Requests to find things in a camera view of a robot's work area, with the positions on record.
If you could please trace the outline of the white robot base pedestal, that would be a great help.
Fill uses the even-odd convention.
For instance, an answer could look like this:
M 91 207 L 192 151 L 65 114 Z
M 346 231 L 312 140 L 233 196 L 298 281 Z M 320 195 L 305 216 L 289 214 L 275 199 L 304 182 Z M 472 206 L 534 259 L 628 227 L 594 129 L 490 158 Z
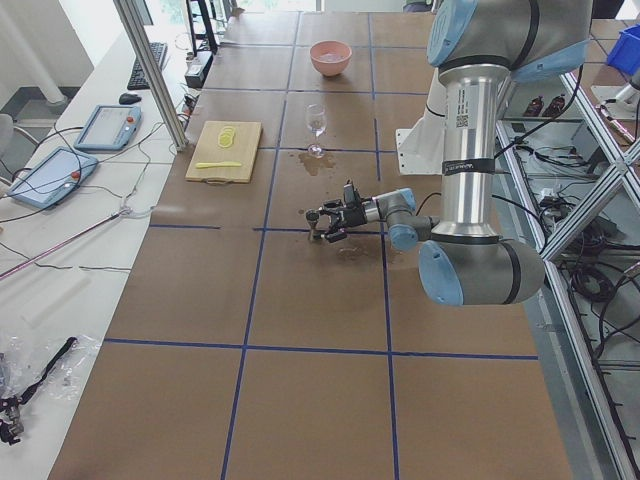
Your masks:
M 401 175 L 439 175 L 443 162 L 446 88 L 435 69 L 423 116 L 411 129 L 396 130 Z

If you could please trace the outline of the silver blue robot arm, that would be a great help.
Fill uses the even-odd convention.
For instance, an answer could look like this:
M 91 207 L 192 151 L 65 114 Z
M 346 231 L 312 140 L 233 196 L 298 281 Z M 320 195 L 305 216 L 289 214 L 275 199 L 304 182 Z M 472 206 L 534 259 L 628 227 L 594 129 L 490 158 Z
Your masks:
M 499 305 L 534 295 L 545 277 L 537 251 L 490 224 L 498 91 L 570 72 L 586 58 L 588 1 L 447 1 L 437 11 L 427 58 L 445 96 L 442 209 L 420 216 L 409 189 L 364 198 L 347 184 L 339 200 L 310 210 L 314 240 L 351 227 L 387 225 L 392 245 L 417 249 L 427 295 L 451 305 Z

